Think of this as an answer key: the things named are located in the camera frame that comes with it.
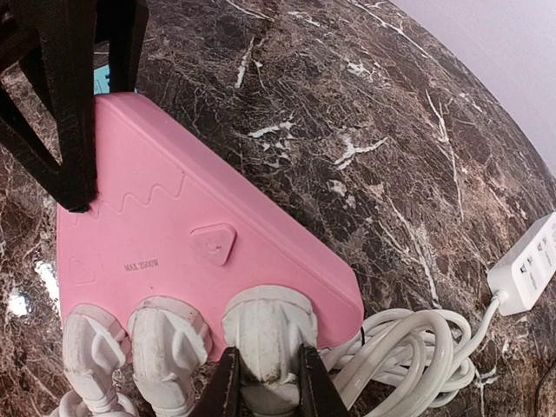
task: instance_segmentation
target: white plug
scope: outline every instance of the white plug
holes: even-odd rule
[[[503,291],[502,315],[528,311],[556,272],[556,213],[536,221],[488,271],[493,294]]]

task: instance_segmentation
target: marble surface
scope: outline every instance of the marble surface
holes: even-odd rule
[[[478,327],[486,271],[554,210],[556,183],[446,48],[386,2],[150,8],[138,89],[345,259],[367,314],[442,307]],[[3,83],[54,146],[53,121],[17,69]],[[0,416],[42,416],[69,388],[45,284],[55,273],[55,205],[5,151],[0,160]],[[530,313],[496,316],[473,355],[474,383],[424,415],[533,415],[556,357],[555,296],[552,283]],[[198,391],[210,369],[197,375]],[[116,383],[138,399],[129,376],[126,368]],[[555,384],[548,378],[542,416],[556,415]],[[352,414],[384,394],[370,384]]]

